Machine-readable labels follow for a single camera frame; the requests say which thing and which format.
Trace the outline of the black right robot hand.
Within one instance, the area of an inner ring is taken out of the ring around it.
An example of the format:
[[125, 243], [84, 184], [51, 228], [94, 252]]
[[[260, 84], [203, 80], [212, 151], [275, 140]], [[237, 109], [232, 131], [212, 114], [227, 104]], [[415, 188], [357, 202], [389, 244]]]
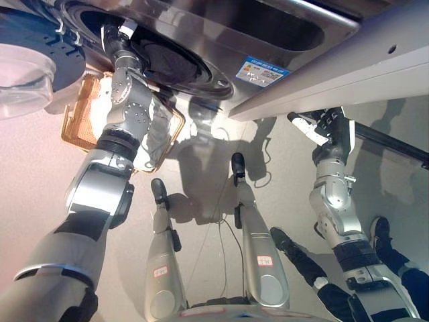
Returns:
[[348, 156], [355, 147], [355, 121], [342, 107], [287, 114], [288, 120], [318, 146], [340, 147]]

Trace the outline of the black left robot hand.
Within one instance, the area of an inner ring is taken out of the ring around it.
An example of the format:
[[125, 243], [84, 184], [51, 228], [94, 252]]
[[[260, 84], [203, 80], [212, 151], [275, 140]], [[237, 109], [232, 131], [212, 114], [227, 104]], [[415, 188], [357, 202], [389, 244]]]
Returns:
[[121, 25], [105, 23], [101, 27], [101, 44], [104, 53], [112, 63], [125, 54], [133, 53], [131, 38], [137, 29], [137, 24], [125, 20]]

